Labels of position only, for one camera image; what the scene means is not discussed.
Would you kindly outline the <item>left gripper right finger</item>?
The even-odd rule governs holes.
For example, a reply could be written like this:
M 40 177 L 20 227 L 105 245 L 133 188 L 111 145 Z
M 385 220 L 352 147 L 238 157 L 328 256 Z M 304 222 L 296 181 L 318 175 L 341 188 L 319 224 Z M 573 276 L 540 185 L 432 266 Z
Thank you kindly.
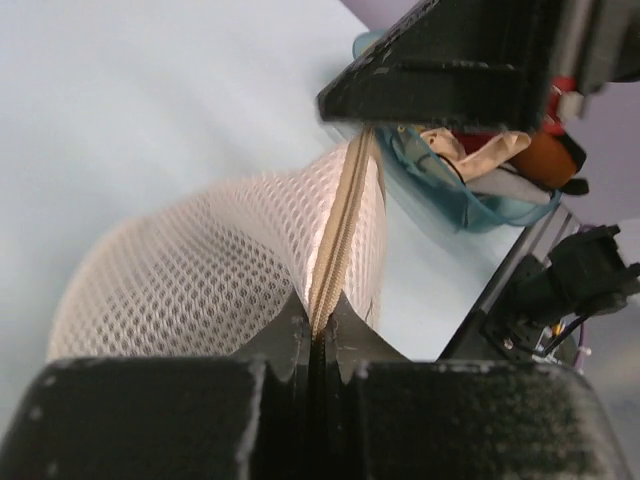
M 325 333 L 330 479 L 628 479 L 597 395 L 574 371 L 412 362 L 341 298 Z

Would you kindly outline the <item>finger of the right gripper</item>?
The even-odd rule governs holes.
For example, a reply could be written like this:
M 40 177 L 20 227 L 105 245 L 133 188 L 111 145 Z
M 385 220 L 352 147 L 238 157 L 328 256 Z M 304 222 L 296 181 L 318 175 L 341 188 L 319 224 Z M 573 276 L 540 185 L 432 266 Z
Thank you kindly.
M 471 133 L 541 125 L 552 1 L 421 1 L 317 96 L 324 121 Z

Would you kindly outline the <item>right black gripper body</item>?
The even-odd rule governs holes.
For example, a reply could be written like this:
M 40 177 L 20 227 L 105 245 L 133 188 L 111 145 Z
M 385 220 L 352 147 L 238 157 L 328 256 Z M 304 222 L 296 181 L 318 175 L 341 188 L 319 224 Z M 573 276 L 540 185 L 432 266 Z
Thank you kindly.
M 639 80 L 639 3 L 569 1 L 552 62 L 547 118 L 583 115 L 586 98 L 608 83 Z

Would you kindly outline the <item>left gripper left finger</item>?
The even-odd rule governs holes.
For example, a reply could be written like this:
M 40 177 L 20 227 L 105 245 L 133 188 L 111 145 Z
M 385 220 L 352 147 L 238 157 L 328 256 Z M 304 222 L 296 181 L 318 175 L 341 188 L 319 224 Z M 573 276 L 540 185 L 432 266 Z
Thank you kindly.
M 236 353 L 46 365 L 1 443 L 5 479 L 308 479 L 309 326 L 291 296 Z

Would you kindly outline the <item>round beige mesh laundry bag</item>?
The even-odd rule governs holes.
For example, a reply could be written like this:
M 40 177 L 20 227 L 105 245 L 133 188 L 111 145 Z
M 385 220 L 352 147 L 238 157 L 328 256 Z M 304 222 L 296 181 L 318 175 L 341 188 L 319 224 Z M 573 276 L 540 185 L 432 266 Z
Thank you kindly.
M 47 357 L 220 356 L 291 296 L 345 296 L 376 327 L 386 253 L 381 153 L 336 146 L 306 167 L 223 182 L 105 235 L 57 308 Z

